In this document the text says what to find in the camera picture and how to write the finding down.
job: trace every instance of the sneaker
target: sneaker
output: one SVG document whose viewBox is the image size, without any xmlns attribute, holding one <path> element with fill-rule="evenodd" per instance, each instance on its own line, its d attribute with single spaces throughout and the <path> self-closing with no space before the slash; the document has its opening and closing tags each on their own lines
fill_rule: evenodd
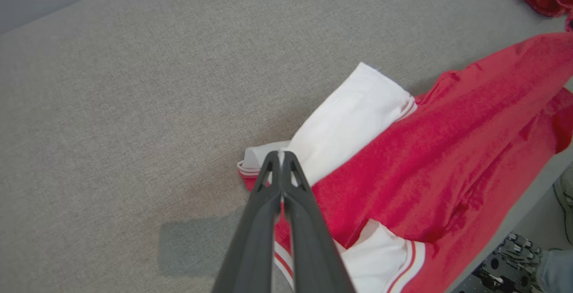
<svg viewBox="0 0 573 293">
<path fill-rule="evenodd" d="M 569 165 L 561 177 L 555 181 L 553 190 L 565 213 L 567 240 L 573 245 L 573 165 Z"/>
</svg>

